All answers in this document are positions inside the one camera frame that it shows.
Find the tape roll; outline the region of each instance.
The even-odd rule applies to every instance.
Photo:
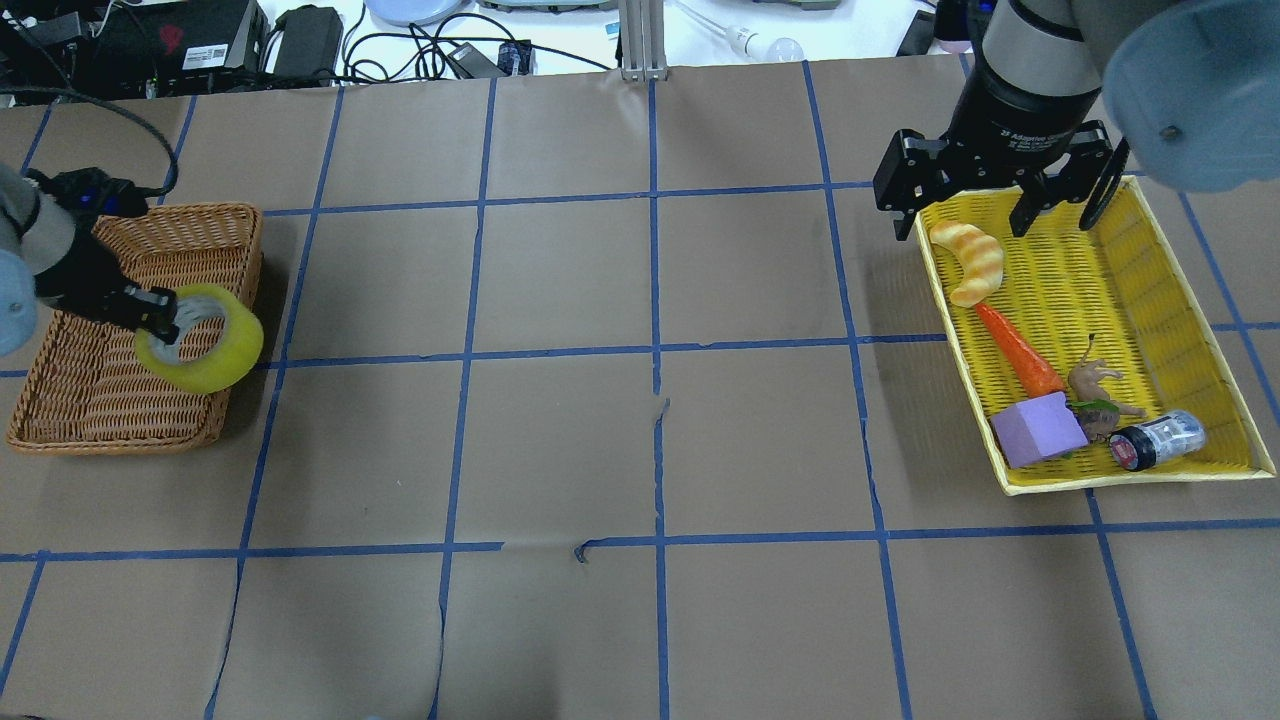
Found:
[[[262,352],[262,323],[253,313],[216,284],[188,284],[174,291],[178,310],[174,324],[178,340],[165,345],[146,331],[133,338],[133,350],[142,366],[169,380],[179,389],[207,395],[229,388],[243,378]],[[178,348],[197,324],[211,318],[223,319],[223,334],[209,352],[183,361]]]

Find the grid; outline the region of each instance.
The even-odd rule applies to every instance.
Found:
[[[960,63],[968,73],[969,67],[964,56],[960,56]],[[648,536],[630,536],[630,537],[607,537],[590,539],[582,543],[576,551],[579,561],[585,561],[585,555],[588,551],[607,550],[614,547],[653,547],[655,551],[655,587],[657,587],[657,637],[654,638],[657,647],[658,659],[658,688],[659,698],[658,707],[659,714],[663,720],[671,717],[671,689],[669,689],[669,670],[668,670],[668,632],[667,632],[667,561],[666,561],[666,548],[671,546],[698,546],[698,544],[751,544],[751,543],[810,543],[810,542],[867,542],[876,543],[879,555],[881,566],[881,580],[883,584],[883,596],[886,615],[888,621],[888,635],[891,641],[891,648],[893,655],[893,667],[895,676],[897,682],[899,700],[901,705],[902,717],[910,719],[913,716],[911,711],[911,696],[909,684],[908,662],[904,655],[902,638],[900,630],[900,621],[897,614],[897,598],[895,593],[893,584],[893,569],[891,560],[891,548],[893,541],[902,539],[943,539],[943,538],[982,538],[982,537],[1030,537],[1030,536],[1094,536],[1098,543],[1098,551],[1101,553],[1102,564],[1106,570],[1108,585],[1111,589],[1112,601],[1115,603],[1116,615],[1119,619],[1120,630],[1125,642],[1125,648],[1129,656],[1129,662],[1134,675],[1134,680],[1138,688],[1139,700],[1143,707],[1146,717],[1156,717],[1157,711],[1153,705],[1151,692],[1147,687],[1140,648],[1134,638],[1133,629],[1130,628],[1129,615],[1125,606],[1123,583],[1117,575],[1115,562],[1111,556],[1111,547],[1108,542],[1110,536],[1123,534],[1123,533],[1158,533],[1158,532],[1175,532],[1175,530],[1230,530],[1230,529],[1258,529],[1258,528],[1280,528],[1280,518],[1249,518],[1249,519],[1220,519],[1220,520],[1180,520],[1180,521],[1135,521],[1135,523],[1107,523],[1103,520],[1098,502],[1093,495],[1093,491],[1085,491],[1084,501],[1088,506],[1091,521],[1082,524],[1059,524],[1059,525],[1011,525],[1011,527],[969,527],[969,528],[915,528],[915,529],[888,529],[886,528],[883,509],[881,507],[879,498],[877,496],[876,488],[876,470],[873,462],[873,452],[870,443],[868,442],[868,407],[865,388],[863,383],[863,368],[859,356],[859,347],[864,345],[874,343],[918,343],[918,342],[942,342],[945,337],[942,334],[891,334],[891,336],[868,336],[860,334],[855,328],[854,315],[850,305],[850,292],[847,287],[847,279],[845,277],[845,263],[842,258],[842,249],[840,242],[840,223],[837,220],[836,213],[836,200],[835,191],[845,188],[865,188],[870,187],[870,182],[833,182],[831,167],[827,156],[827,145],[823,133],[822,111],[818,102],[818,96],[814,90],[813,74],[810,65],[808,63],[803,64],[806,94],[809,100],[809,110],[813,119],[813,129],[818,145],[818,155],[822,167],[822,182],[820,183],[808,183],[808,184],[786,184],[786,186],[756,186],[756,187],[730,187],[730,188],[690,188],[690,190],[659,190],[658,187],[658,115],[657,115],[657,92],[655,85],[650,82],[648,88],[648,138],[649,138],[649,188],[646,192],[623,192],[623,193],[599,193],[599,195],[566,195],[566,196],[538,196],[538,197],[521,197],[521,199],[489,199],[488,195],[488,179],[489,179],[489,155],[493,141],[493,119],[494,119],[494,105],[497,97],[497,81],[489,82],[488,92],[488,108],[485,118],[485,132],[484,132],[484,147],[483,159],[480,169],[480,184],[477,196],[475,200],[467,201],[440,201],[440,202],[416,202],[416,204],[388,204],[388,205],[352,205],[352,206],[323,206],[321,200],[324,196],[325,182],[328,178],[329,163],[333,154],[334,138],[338,133],[338,122],[342,115],[343,96],[344,91],[338,88],[337,100],[334,104],[333,118],[329,127],[329,135],[325,145],[324,161],[321,165],[319,183],[315,190],[314,201],[310,208],[298,208],[288,210],[273,210],[268,211],[266,215],[275,217],[307,217],[307,229],[306,240],[303,242],[301,260],[297,270],[297,278],[293,287],[293,293],[289,297],[287,307],[287,319],[283,329],[283,342],[280,350],[280,359],[276,361],[261,363],[260,369],[273,369],[275,370],[275,383],[270,395],[270,404],[266,415],[265,430],[261,439],[261,447],[257,456],[252,489],[250,492],[248,506],[244,512],[243,530],[241,534],[241,542],[238,547],[228,548],[197,548],[197,550],[151,550],[151,551],[102,551],[102,552],[76,552],[76,551],[47,551],[41,550],[31,553],[10,553],[0,555],[0,562],[8,564],[31,564],[32,573],[27,592],[24,596],[24,602],[13,630],[10,642],[8,644],[8,652],[5,655],[4,665],[0,667],[0,693],[4,692],[5,682],[10,674],[14,664],[14,659],[20,648],[20,641],[24,625],[27,623],[28,615],[33,601],[36,600],[40,589],[40,582],[42,573],[47,564],[50,562],[86,562],[86,561],[119,561],[119,560],[177,560],[177,559],[234,559],[237,561],[237,580],[236,580],[236,593],[232,600],[232,626],[228,628],[224,651],[223,651],[223,666],[225,667],[227,653],[230,647],[232,637],[234,633],[234,619],[236,609],[239,602],[239,588],[243,579],[244,562],[248,559],[260,557],[308,557],[308,556],[374,556],[374,555],[412,555],[412,553],[438,553],[442,557],[442,570],[440,570],[440,584],[439,584],[439,611],[442,616],[442,633],[444,624],[448,618],[448,602],[449,602],[449,582],[452,575],[452,561],[454,553],[470,553],[470,552],[497,552],[503,547],[503,542],[457,542],[456,541],[456,523],[457,523],[457,506],[458,506],[458,492],[462,477],[463,466],[463,436],[466,430],[467,421],[467,398],[470,389],[471,368],[476,361],[486,360],[512,360],[512,359],[531,359],[531,357],[557,357],[557,356],[585,356],[585,355],[650,355],[653,357],[653,393],[655,397],[662,398],[663,384],[662,384],[662,360],[664,354],[673,352],[700,352],[700,351],[723,351],[723,350],[749,350],[749,348],[780,348],[780,347],[847,347],[850,359],[850,380],[854,387],[855,397],[858,401],[858,414],[859,414],[859,427],[856,429],[859,441],[863,447],[863,457],[865,462],[865,470],[868,475],[868,493],[870,496],[870,506],[873,515],[873,529],[869,530],[829,530],[829,532],[788,532],[788,533],[717,533],[717,534],[676,534],[669,536],[666,532],[666,507],[664,507],[664,493],[663,493],[663,415],[659,414],[653,428],[653,460],[654,460],[654,529],[652,534]],[[192,99],[187,115],[183,123],[182,133],[179,135],[177,142],[177,151],[180,152],[183,143],[187,137],[187,131],[191,127],[192,119],[197,111],[197,99]],[[41,136],[44,135],[45,127],[47,126],[49,117],[51,114],[51,108],[46,110],[44,119],[40,124],[40,129],[32,142],[29,151],[27,152],[23,169],[29,164],[31,159],[35,156],[37,145],[40,143]],[[681,197],[681,196],[707,196],[707,195],[750,195],[750,193],[780,193],[780,192],[805,192],[805,191],[822,191],[826,201],[827,220],[829,225],[829,236],[832,245],[832,254],[835,259],[835,268],[837,273],[837,286],[840,290],[840,302],[841,311],[845,324],[844,337],[820,337],[809,340],[772,340],[772,341],[728,341],[728,342],[714,342],[714,343],[664,343],[660,333],[659,322],[659,264],[658,258],[660,252],[659,247],[659,200],[664,197]],[[568,348],[553,348],[553,350],[517,350],[517,351],[489,351],[480,352],[474,350],[475,345],[475,324],[476,324],[476,307],[477,307],[477,295],[480,284],[480,272],[481,272],[481,256],[484,247],[484,225],[485,225],[485,210],[492,205],[520,205],[520,204],[545,204],[545,202],[571,202],[571,201],[609,201],[609,200],[622,200],[622,199],[648,199],[649,201],[649,250],[650,250],[650,302],[652,302],[652,342],[650,345],[631,345],[631,346],[607,346],[607,347],[568,347]],[[1179,199],[1181,201],[1183,209],[1194,229],[1197,241],[1204,258],[1212,270],[1213,278],[1217,283],[1217,288],[1221,292],[1226,306],[1231,314],[1231,323],[1221,323],[1213,327],[1217,332],[1238,333],[1243,341],[1244,348],[1257,373],[1260,384],[1262,386],[1266,401],[1268,404],[1268,410],[1272,416],[1280,423],[1280,404],[1276,401],[1276,393],[1267,378],[1266,370],[1258,355],[1258,351],[1253,343],[1252,333],[1257,332],[1274,332],[1280,329],[1280,323],[1276,322],[1263,322],[1263,323],[1245,323],[1239,307],[1235,304],[1231,290],[1228,287],[1225,275],[1222,274],[1217,260],[1213,255],[1213,249],[1202,229],[1196,213],[1187,199],[1185,193],[1180,193]],[[293,359],[289,354],[289,346],[292,342],[294,324],[298,313],[300,300],[303,292],[307,265],[311,252],[311,243],[315,236],[316,224],[321,215],[324,214],[339,214],[339,213],[376,213],[388,210],[407,210],[407,209],[433,209],[433,208],[474,208],[477,219],[477,232],[474,242],[472,261],[471,261],[471,277],[470,277],[470,296],[467,305],[467,322],[466,322],[466,340],[462,352],[454,354],[438,354],[438,355],[394,355],[394,356],[353,356],[353,357],[302,357]],[[449,480],[449,501],[447,512],[447,525],[444,533],[444,542],[442,543],[408,543],[408,544],[362,544],[362,546],[328,546],[328,547],[250,547],[250,538],[253,530],[255,512],[257,507],[257,500],[260,489],[262,486],[262,477],[268,461],[268,456],[271,448],[271,437],[275,424],[275,416],[280,405],[282,391],[285,387],[288,379],[288,372],[292,368],[317,368],[317,366],[342,366],[342,365],[371,365],[371,364],[411,364],[411,363],[442,363],[452,361],[461,363],[461,387],[460,387],[460,402],[457,409],[456,428],[454,428],[454,442],[453,442],[453,457]],[[23,372],[6,372],[4,377],[20,377]],[[442,635],[442,653],[443,653],[443,635]],[[214,710],[216,707],[219,685],[215,684],[209,698],[209,705],[205,710],[206,717],[212,717]],[[438,715],[438,702],[439,702],[439,688],[436,689],[436,697],[433,702],[429,717],[435,717]]]

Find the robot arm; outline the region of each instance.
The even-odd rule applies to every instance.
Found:
[[[127,181],[96,168],[32,183],[0,164],[0,292],[8,316],[0,354],[19,347],[35,329],[33,301],[93,322],[145,329],[166,343],[177,337],[177,297],[145,291],[125,277],[115,255],[93,237],[100,214],[146,214],[145,197]]]
[[[1018,184],[1015,236],[1062,201],[1088,199],[1088,227],[1129,145],[1149,176],[1179,190],[1280,177],[1277,33],[1272,0],[1005,0],[947,132],[893,136],[874,177],[877,206],[897,214],[904,240],[932,202]],[[1083,122],[1100,92],[1125,136],[1115,150],[1102,123]]]

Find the blue tape line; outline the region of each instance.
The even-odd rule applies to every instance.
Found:
[[[9,673],[13,670],[13,660],[18,656],[18,643],[22,642],[22,632],[27,629],[27,618],[31,616],[31,605],[36,601],[36,589],[40,588],[40,577],[45,574],[45,559],[37,557],[36,566],[31,570],[31,582],[27,583],[27,594],[22,601],[22,610],[18,612],[18,621],[14,623],[13,635],[9,638],[9,652],[4,656],[4,665],[0,666],[0,697],[4,697],[4,688],[9,683]]]
[[[1280,323],[1213,323],[1212,328],[1220,333],[1235,332],[1240,328],[1247,331],[1280,331]]]
[[[660,197],[701,197],[708,195],[764,195],[772,192],[808,192],[822,190],[820,183],[801,184],[760,184],[750,187],[691,187],[685,190],[660,190]]]
[[[1280,424],[1280,402],[1276,401],[1276,393],[1271,388],[1271,380],[1267,378],[1266,368],[1262,366],[1262,359],[1258,357],[1258,350],[1253,346],[1253,338],[1249,337],[1249,332],[1245,329],[1244,316],[1240,315],[1240,307],[1235,304],[1235,297],[1231,296],[1231,288],[1226,284],[1226,275],[1222,274],[1222,268],[1219,266],[1217,258],[1213,256],[1213,249],[1208,245],[1208,237],[1204,234],[1204,228],[1201,227],[1199,218],[1196,217],[1196,210],[1192,208],[1190,199],[1187,197],[1185,192],[1179,192],[1178,200],[1183,204],[1183,211],[1187,213],[1187,219],[1192,224],[1192,231],[1196,233],[1196,241],[1199,242],[1201,251],[1204,254],[1204,260],[1208,263],[1208,269],[1213,273],[1213,282],[1217,283],[1217,288],[1222,293],[1222,300],[1226,302],[1226,309],[1231,313],[1231,319],[1235,322],[1235,329],[1240,333],[1240,340],[1244,341],[1244,351],[1249,356],[1253,372],[1258,375],[1258,384],[1262,386],[1262,393],[1267,398],[1267,405],[1271,406],[1271,416],[1277,424]]]
[[[264,218],[288,218],[296,215],[310,215],[311,210],[306,208],[294,208],[292,210],[262,210]]]
[[[876,343],[914,343],[914,342],[943,342],[946,336],[937,334],[884,334],[861,336],[854,342],[858,345]],[[699,352],[716,350],[768,350],[778,347],[838,347],[849,345],[845,337],[814,337],[792,340],[728,340],[718,342],[671,342],[662,343],[662,352]],[[652,345],[607,345],[599,347],[547,347],[534,350],[489,350],[471,352],[472,361],[485,360],[525,360],[534,357],[577,357],[585,355],[643,355],[652,354]],[[302,360],[289,360],[289,368],[342,368],[349,365],[402,365],[412,363],[457,363],[466,356],[465,352],[440,352],[438,355],[370,355],[351,357],[305,357]],[[276,369],[282,363],[260,363],[257,369]],[[12,377],[22,377],[26,370],[8,370]]]
[[[662,395],[662,316],[658,279],[658,81],[649,81],[649,309],[653,332],[653,393]],[[671,674],[667,646],[667,501],[663,495],[663,421],[668,398],[653,424],[654,589],[658,628],[658,717],[671,720]]]
[[[480,299],[480,261],[484,250],[484,214],[489,193],[489,158],[493,150],[493,115],[498,99],[498,81],[489,79],[489,101],[485,109],[484,146],[480,155],[480,190],[476,199],[476,240],[471,254],[471,291],[467,299],[467,332],[463,343],[462,380],[458,388],[458,415],[453,429],[453,469],[449,473],[449,506],[445,514],[445,551],[440,562],[440,676],[444,675],[444,628],[449,618],[449,582],[453,574],[453,538],[458,525],[458,491],[462,484],[462,447],[467,427],[467,401],[471,391],[471,354],[475,348],[476,306]],[[436,684],[428,719],[434,720],[440,710],[440,687]]]
[[[40,124],[36,126],[36,135],[31,138],[31,147],[27,149],[27,156],[22,159],[22,167],[18,168],[18,174],[26,176],[27,170],[31,169],[31,161],[36,158],[36,149],[40,147],[40,138],[45,137],[45,128],[49,127],[49,118],[54,114],[54,104],[50,102],[45,105],[45,114],[40,118]]]
[[[1280,518],[1228,518],[1212,520],[1148,520],[1138,523],[1103,523],[1107,534],[1179,533],[1201,530],[1257,530],[1280,528]],[[865,542],[882,534],[890,541],[911,539],[963,539],[1007,538],[1037,536],[1082,536],[1097,532],[1092,524],[1070,525],[993,525],[968,528],[905,528],[877,530],[797,530],[785,533],[705,533],[663,536],[664,544],[769,544],[794,542]],[[593,538],[573,548],[575,556],[596,547],[650,547],[658,543],[654,536],[620,536]],[[436,552],[498,552],[503,542],[454,543],[397,543],[397,544],[344,544],[319,547],[259,547],[259,548],[189,548],[189,550],[108,550],[108,551],[41,551],[3,553],[0,565],[35,562],[111,562],[122,560],[210,560],[239,557],[338,557],[360,555],[426,555]]]
[[[293,297],[289,299],[289,314],[284,324],[284,338],[280,342],[282,366],[275,374],[275,387],[271,389],[271,404],[266,411],[266,427],[262,430],[262,445],[259,448],[257,462],[253,468],[253,484],[250,488],[248,506],[244,511],[244,525],[241,530],[241,548],[248,547],[250,536],[253,533],[253,519],[257,515],[257,498],[262,489],[262,474],[266,470],[266,457],[271,447],[271,436],[275,428],[275,414],[280,406],[280,392],[284,389],[284,378],[289,369],[289,346],[293,343],[293,329],[298,319],[298,306],[302,301],[302,286],[306,283],[307,266],[311,261],[311,245],[315,241],[316,211],[320,209],[320,199],[324,197],[325,181],[329,176],[329,163],[333,160],[334,140],[338,137],[338,120],[342,117],[342,101],[346,91],[338,87],[333,104],[333,118],[329,122],[329,137],[325,141],[324,160],[320,164],[320,177],[316,181],[316,192],[311,202],[311,220],[307,223],[306,240],[302,243],[302,256],[298,260],[298,275],[293,283]]]
[[[234,547],[209,547],[192,550],[101,550],[88,552],[50,552],[50,562],[105,562],[119,560],[210,560],[241,557]]]
[[[709,533],[669,536],[667,544],[777,544],[794,542],[877,541],[876,530],[800,530],[794,533]]]
[[[649,333],[653,343],[653,393],[662,392],[662,309],[658,279],[658,88],[649,81]]]
[[[663,495],[662,425],[668,400],[653,424],[654,589],[658,609],[658,717],[671,720],[671,662],[667,644],[667,501]]]
[[[435,210],[439,208],[475,208],[475,200],[433,200],[429,202],[388,202],[384,205],[333,205],[319,208],[321,215],[343,215],[347,213],[385,213],[392,210]]]
[[[916,334],[867,334],[858,336],[854,342],[858,345],[893,345],[902,342],[946,342],[947,336],[942,333],[916,333]]]
[[[554,202],[602,202],[609,200],[636,200],[650,192],[600,192],[594,195],[545,195],[536,197],[500,197],[488,200],[489,205],[547,205]]]
[[[182,129],[178,131],[178,143],[174,145],[174,147],[173,147],[173,155],[174,155],[174,158],[182,159],[182,149],[187,145],[187,131],[191,129],[191,119],[196,117],[196,101],[197,100],[200,100],[200,97],[196,96],[196,95],[192,95],[191,96],[191,101],[187,102],[187,117],[182,120]],[[173,179],[173,173],[174,173],[174,169],[169,168],[169,170],[165,173],[165,177],[164,177],[165,184],[169,184],[169,182]],[[160,197],[156,197],[156,205],[164,205],[166,199],[168,199],[168,195],[161,195]]]
[[[1116,605],[1116,616],[1120,620],[1120,634],[1124,635],[1125,651],[1129,653],[1129,665],[1133,669],[1133,679],[1138,685],[1138,697],[1142,701],[1142,716],[1146,720],[1156,720],[1156,706],[1151,701],[1151,691],[1147,688],[1147,674],[1142,669],[1142,656],[1138,655],[1138,641],[1133,637],[1133,626],[1129,624],[1129,610],[1124,602],[1124,592],[1120,589],[1120,577],[1116,574],[1115,559],[1111,557],[1111,543],[1107,541],[1106,525],[1102,523],[1102,511],[1098,510],[1098,498],[1093,495],[1093,488],[1084,491],[1084,500],[1089,503],[1089,516],[1093,518],[1093,527],[1098,536],[1098,550],[1102,552],[1102,566],[1107,571],[1107,583],[1111,585],[1111,600]]]
[[[462,360],[461,352],[442,352],[439,355],[375,355],[367,357],[307,357],[289,360],[289,368],[346,368],[349,365],[403,365],[410,363],[456,363]]]
[[[876,492],[876,470],[872,464],[872,450],[867,439],[867,393],[863,387],[861,357],[858,351],[858,329],[854,327],[854,313],[849,304],[849,283],[845,277],[845,258],[840,246],[840,223],[836,215],[836,196],[831,186],[831,163],[827,156],[827,140],[822,129],[822,111],[818,108],[818,92],[813,85],[813,70],[809,61],[800,63],[804,70],[805,91],[809,95],[809,111],[813,115],[813,132],[818,142],[818,161],[822,164],[822,183],[827,199],[827,224],[831,231],[831,251],[836,264],[836,284],[840,288],[840,309],[845,315],[845,331],[849,334],[849,360],[852,372],[854,395],[858,400],[858,427],[863,443],[863,461],[867,466],[867,488],[870,493],[872,518],[878,534],[881,579],[884,584],[884,610],[888,620],[890,644],[893,651],[893,673],[897,676],[899,703],[902,719],[911,720],[911,693],[906,678],[906,659],[902,651],[902,633],[897,616],[897,597],[893,589],[893,568],[888,556],[888,536],[884,533],[884,512]]]
[[[205,703],[204,720],[214,720],[214,711],[218,708],[218,691],[223,688],[223,675],[227,673],[227,659],[232,655],[232,637],[236,634],[236,618],[239,615],[239,591],[244,580],[244,559],[236,560],[236,589],[232,591],[232,612],[227,621],[227,637],[223,641],[223,656],[218,664],[218,675],[214,676],[214,689],[209,692],[209,702]]]
[[[253,465],[253,483],[250,486],[248,502],[244,509],[244,524],[241,528],[239,550],[248,548],[250,537],[253,534],[253,520],[257,516],[257,500],[262,491],[262,475],[266,471],[266,457],[271,448],[271,436],[275,430],[275,415],[280,407],[280,393],[284,389],[284,378],[289,370],[289,346],[293,342],[293,328],[298,319],[298,304],[302,299],[302,286],[306,283],[307,264],[311,259],[311,243],[315,240],[316,222],[319,219],[320,200],[324,197],[325,181],[329,176],[329,163],[333,160],[333,146],[338,137],[338,120],[342,118],[342,101],[346,91],[339,86],[333,102],[333,118],[329,122],[329,136],[325,140],[324,159],[320,163],[320,177],[316,179],[316,192],[311,201],[311,219],[307,222],[307,236],[302,243],[302,258],[298,260],[298,275],[293,283],[293,297],[289,300],[289,315],[284,325],[284,338],[280,342],[280,369],[275,373],[275,387],[271,388],[271,402],[266,411],[266,427],[262,429],[262,445],[259,447],[257,460]],[[239,607],[241,584],[244,580],[244,556],[236,559],[236,591],[232,596],[232,616],[227,628],[227,643],[223,647],[223,659],[218,666],[218,675],[214,679],[214,688],[209,693],[209,702],[205,705],[205,720],[212,720],[214,710],[218,706],[218,691],[221,688],[223,673],[227,670],[227,659],[230,655],[232,635],[236,632],[236,611]]]
[[[611,347],[552,347],[547,350],[493,350],[476,352],[476,360],[525,360],[532,357],[579,357],[582,355],[644,355],[648,345],[614,345]]]
[[[1238,518],[1226,520],[1156,520],[1147,523],[1103,523],[1111,533],[1172,533],[1180,530],[1257,530],[1280,528],[1280,518]]]
[[[1028,536],[1084,536],[1097,530],[1093,525],[1027,525],[1010,528],[922,528],[886,530],[888,539],[943,538],[1012,538]]]
[[[847,346],[847,337],[815,337],[800,340],[731,340],[722,342],[675,342],[662,346],[663,352],[699,352],[703,350],[768,350],[777,347]]]
[[[443,552],[499,552],[500,542],[422,542],[396,544],[344,544],[330,547],[256,547],[248,557],[352,557],[369,555],[435,555]]]

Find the small figurine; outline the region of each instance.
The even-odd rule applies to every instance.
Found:
[[[1079,402],[1073,402],[1071,407],[1075,410],[1080,428],[1089,442],[1102,442],[1120,425],[1121,415],[1146,418],[1147,411],[1111,400],[1111,393],[1102,387],[1101,382],[1107,378],[1123,378],[1124,373],[1107,368],[1107,361],[1101,357],[1088,360],[1089,352],[1093,351],[1093,338],[1094,334],[1091,333],[1089,346],[1084,350],[1084,355],[1080,356],[1075,368],[1068,373],[1066,382],[1079,400]]]

